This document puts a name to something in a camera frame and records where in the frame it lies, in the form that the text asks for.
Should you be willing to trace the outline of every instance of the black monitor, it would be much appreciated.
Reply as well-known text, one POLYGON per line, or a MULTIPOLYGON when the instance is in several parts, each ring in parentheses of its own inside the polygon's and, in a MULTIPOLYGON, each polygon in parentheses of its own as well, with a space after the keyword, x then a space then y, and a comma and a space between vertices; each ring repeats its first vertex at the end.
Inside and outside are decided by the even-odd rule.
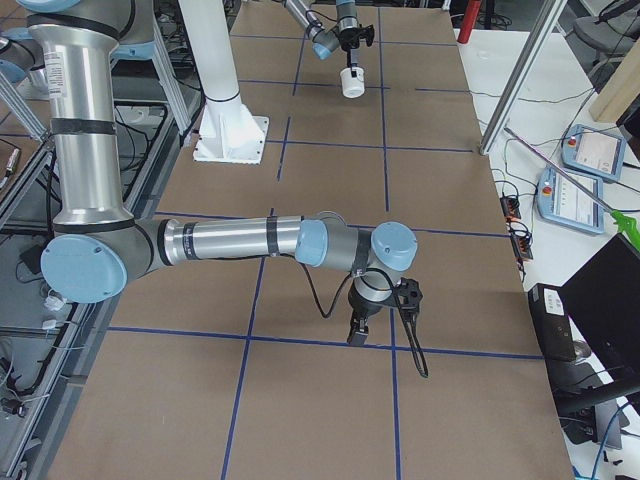
MULTIPOLYGON (((637 378, 640 375, 640 252, 622 234, 616 235, 559 293, 565 310, 593 352, 605 368, 613 369, 609 373, 614 383, 628 384, 637 378)), ((640 401, 640 393, 627 398, 640 401)), ((640 413, 638 404, 635 409, 640 413)))

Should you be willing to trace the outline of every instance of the robotic arm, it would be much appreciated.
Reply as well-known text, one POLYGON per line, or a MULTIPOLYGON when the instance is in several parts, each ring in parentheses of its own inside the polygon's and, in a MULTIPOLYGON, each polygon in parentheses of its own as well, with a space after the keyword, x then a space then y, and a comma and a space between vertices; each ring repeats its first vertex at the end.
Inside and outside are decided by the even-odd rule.
POLYGON ((137 15, 150 11, 150 1, 114 0, 108 9, 103 0, 19 3, 36 11, 28 17, 29 33, 43 49, 59 162, 62 210, 53 220, 56 237, 41 258, 54 290, 95 303, 185 260, 294 256, 302 264, 350 272, 352 345, 364 343, 371 315, 397 308, 426 377, 415 336, 422 294, 417 282, 402 278, 417 251, 409 228, 387 222, 369 232, 330 213, 186 224, 135 220, 122 202, 109 60, 123 32, 139 33, 132 26, 143 23, 137 15))
POLYGON ((358 66, 358 48, 365 41, 373 44, 373 25, 363 27, 358 23, 355 0, 336 0, 337 23, 327 30, 305 0, 283 0, 284 7, 304 28, 306 37, 313 42, 313 51, 325 60, 340 47, 347 53, 347 68, 340 72, 342 93, 356 98, 364 93, 364 70, 358 66))

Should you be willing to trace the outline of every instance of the blue joint cap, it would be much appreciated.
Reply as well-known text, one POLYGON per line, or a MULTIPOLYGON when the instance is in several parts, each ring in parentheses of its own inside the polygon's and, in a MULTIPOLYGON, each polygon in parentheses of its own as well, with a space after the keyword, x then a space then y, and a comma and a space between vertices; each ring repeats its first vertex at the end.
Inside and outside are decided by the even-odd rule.
POLYGON ((74 7, 82 0, 17 0, 27 10, 37 13, 56 13, 74 7))
POLYGON ((111 56, 116 60, 151 60, 155 48, 153 41, 120 45, 111 56))
POLYGON ((386 222, 371 234, 371 248, 387 267, 404 272, 416 256, 418 240, 409 227, 398 222, 386 222))
POLYGON ((298 232, 296 260, 300 263, 319 267, 327 256, 329 234, 321 220, 303 220, 298 232))
POLYGON ((101 302, 127 284, 127 270, 120 257, 87 235, 54 238, 42 252, 40 267, 51 288, 78 303, 101 302))
POLYGON ((21 67, 6 60, 0 60, 0 72, 2 72, 11 83, 21 82, 27 77, 27 72, 21 67))
POLYGON ((316 55, 320 60, 326 60, 333 53, 331 50, 329 50, 327 47, 325 47, 321 43, 314 43, 313 51, 316 52, 316 55))
POLYGON ((33 40, 33 37, 29 33, 29 29, 26 27, 10 28, 9 30, 2 32, 2 36, 7 37, 9 40, 13 40, 14 42, 20 40, 33 40))

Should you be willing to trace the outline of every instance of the green handle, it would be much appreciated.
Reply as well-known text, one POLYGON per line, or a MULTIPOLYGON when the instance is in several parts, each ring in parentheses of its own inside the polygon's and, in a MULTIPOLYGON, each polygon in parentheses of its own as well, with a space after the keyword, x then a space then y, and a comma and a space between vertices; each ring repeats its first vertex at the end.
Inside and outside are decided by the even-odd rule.
POLYGON ((623 215, 617 210, 611 212, 611 216, 616 221, 616 225, 618 225, 618 233, 626 233, 631 244, 640 251, 640 232, 638 231, 638 221, 633 217, 623 215))

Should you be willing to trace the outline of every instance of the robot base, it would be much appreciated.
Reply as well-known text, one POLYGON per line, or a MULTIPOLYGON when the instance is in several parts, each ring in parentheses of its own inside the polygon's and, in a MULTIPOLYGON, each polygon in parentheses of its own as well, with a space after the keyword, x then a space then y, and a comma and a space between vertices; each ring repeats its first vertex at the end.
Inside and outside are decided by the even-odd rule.
POLYGON ((241 130, 253 130, 252 138, 247 138, 239 147, 230 147, 225 141, 224 121, 213 125, 209 110, 205 109, 200 126, 200 138, 193 152, 193 159, 196 162, 259 164, 269 129, 269 118, 249 114, 246 120, 253 120, 254 125, 241 130))

